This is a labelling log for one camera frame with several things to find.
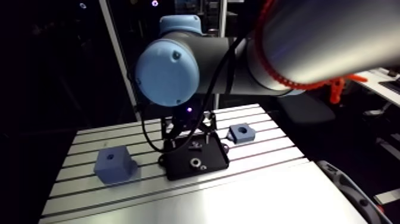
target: metal frame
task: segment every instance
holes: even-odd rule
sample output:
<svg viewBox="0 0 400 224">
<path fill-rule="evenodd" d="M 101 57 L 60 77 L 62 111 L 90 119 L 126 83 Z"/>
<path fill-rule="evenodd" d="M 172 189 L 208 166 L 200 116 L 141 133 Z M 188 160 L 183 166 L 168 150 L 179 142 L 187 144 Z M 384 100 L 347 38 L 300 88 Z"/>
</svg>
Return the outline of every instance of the metal frame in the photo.
<svg viewBox="0 0 400 224">
<path fill-rule="evenodd" d="M 108 8 L 107 0 L 99 0 L 100 7 L 102 14 L 104 16 L 104 22 L 107 26 L 108 34 L 110 35 L 111 43 L 112 43 L 112 48 L 114 48 L 115 56 L 117 57 L 118 65 L 121 70 L 122 78 L 125 83 L 126 90 L 128 92 L 129 100 L 133 108 L 136 107 L 137 105 L 137 100 L 135 98 L 135 94 L 133 92 L 133 87 L 130 84 L 130 80 L 128 79 L 128 71 L 127 71 L 127 66 L 123 57 L 123 52 L 121 51 L 120 48 L 120 42 L 118 39 L 118 36 L 115 32 L 114 29 L 114 22 L 111 17 L 110 9 Z M 137 111 L 135 111 L 135 117 L 137 121 L 140 121 L 140 115 Z"/>
<path fill-rule="evenodd" d="M 220 32 L 219 37 L 225 37 L 225 30 L 226 30 L 226 14 L 228 9 L 228 0 L 221 0 L 220 5 Z M 215 94 L 214 96 L 214 110 L 218 110 L 220 105 L 220 94 Z"/>
</svg>

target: screw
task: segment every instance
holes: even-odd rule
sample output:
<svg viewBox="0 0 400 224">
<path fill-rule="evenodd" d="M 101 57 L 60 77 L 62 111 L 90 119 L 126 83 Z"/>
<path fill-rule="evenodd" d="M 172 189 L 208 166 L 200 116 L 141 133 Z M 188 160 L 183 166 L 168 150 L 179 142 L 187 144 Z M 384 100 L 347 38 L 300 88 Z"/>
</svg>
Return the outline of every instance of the screw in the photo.
<svg viewBox="0 0 400 224">
<path fill-rule="evenodd" d="M 79 7 L 83 10 L 85 10 L 87 8 L 87 6 L 84 3 L 80 3 Z"/>
<path fill-rule="evenodd" d="M 177 51 L 174 51 L 172 53 L 172 58 L 174 58 L 175 60 L 178 60 L 180 58 L 180 56 L 181 56 L 180 53 Z"/>
</svg>

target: blue block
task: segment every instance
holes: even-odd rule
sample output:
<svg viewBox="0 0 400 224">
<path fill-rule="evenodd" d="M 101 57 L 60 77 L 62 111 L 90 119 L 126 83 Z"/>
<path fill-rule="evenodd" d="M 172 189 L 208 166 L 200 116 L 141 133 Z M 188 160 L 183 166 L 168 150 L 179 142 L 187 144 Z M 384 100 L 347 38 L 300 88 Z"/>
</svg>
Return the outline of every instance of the blue block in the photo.
<svg viewBox="0 0 400 224">
<path fill-rule="evenodd" d="M 235 144 L 241 144 L 245 142 L 251 142 L 255 138 L 255 131 L 248 124 L 231 125 L 229 127 L 228 138 L 230 138 Z"/>
<path fill-rule="evenodd" d="M 99 151 L 94 172 L 105 184 L 128 180 L 138 169 L 125 146 L 104 148 Z"/>
</svg>

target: black cable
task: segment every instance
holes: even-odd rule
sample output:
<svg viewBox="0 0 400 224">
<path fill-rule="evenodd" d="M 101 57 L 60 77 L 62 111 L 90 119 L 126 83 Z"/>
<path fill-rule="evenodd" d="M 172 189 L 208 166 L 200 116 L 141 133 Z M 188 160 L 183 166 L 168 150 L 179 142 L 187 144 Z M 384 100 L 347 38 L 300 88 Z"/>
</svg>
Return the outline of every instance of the black cable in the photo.
<svg viewBox="0 0 400 224">
<path fill-rule="evenodd" d="M 249 32 L 247 32 L 246 34 L 243 34 L 240 37 L 237 37 L 237 39 L 232 43 L 232 45 L 229 46 L 228 51 L 225 53 L 224 57 L 221 59 L 220 63 L 218 64 L 218 66 L 217 66 L 217 68 L 216 68 L 216 70 L 215 70 L 215 72 L 214 72 L 214 74 L 212 76 L 212 79 L 210 81 L 210 86 L 208 87 L 207 93 L 204 96 L 203 105 L 202 105 L 202 108 L 201 108 L 200 113 L 199 113 L 199 115 L 197 117 L 197 120 L 196 120 L 197 121 L 196 122 L 196 126 L 194 128 L 192 128 L 192 130 L 190 130 L 190 133 L 187 135 L 186 140 L 185 140 L 184 143 L 180 144 L 179 146 L 177 146 L 175 148 L 169 149 L 168 151 L 157 148 L 152 143 L 152 141 L 149 139 L 149 136 L 147 135 L 147 131 L 146 131 L 146 128 L 145 128 L 145 121 L 143 119 L 144 118 L 143 113 L 141 111 L 139 112 L 140 118 L 142 119 L 142 131 L 143 131 L 143 134 L 145 135 L 146 141 L 151 146 L 151 148 L 153 148 L 153 150 L 155 150 L 155 151 L 157 151 L 159 153 L 172 153 L 172 152 L 175 152 L 175 151 L 183 148 L 192 139 L 195 131 L 197 130 L 197 128 L 199 128 L 199 126 L 200 126 L 200 124 L 202 122 L 202 116 L 204 115 L 204 111 L 207 108 L 207 105 L 210 103 L 211 95 L 213 93 L 215 84 L 217 83 L 218 76 L 221 73 L 222 68 L 225 65 L 225 62 L 229 59 L 231 54 L 235 53 L 236 48 L 239 46 L 241 41 L 247 36 L 248 33 Z"/>
</svg>

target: blue joint cap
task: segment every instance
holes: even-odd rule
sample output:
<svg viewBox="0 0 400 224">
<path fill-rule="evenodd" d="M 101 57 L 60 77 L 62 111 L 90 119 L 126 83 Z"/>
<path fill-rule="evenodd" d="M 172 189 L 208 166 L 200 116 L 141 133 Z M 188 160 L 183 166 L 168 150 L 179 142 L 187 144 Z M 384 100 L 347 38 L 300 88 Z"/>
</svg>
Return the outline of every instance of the blue joint cap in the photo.
<svg viewBox="0 0 400 224">
<path fill-rule="evenodd" d="M 160 19 L 160 35 L 171 31 L 189 31 L 203 35 L 197 15 L 166 15 Z"/>
<path fill-rule="evenodd" d="M 189 100 L 200 81 L 195 57 L 185 46 L 171 39 L 151 43 L 139 57 L 135 73 L 144 96 L 165 107 Z"/>
</svg>

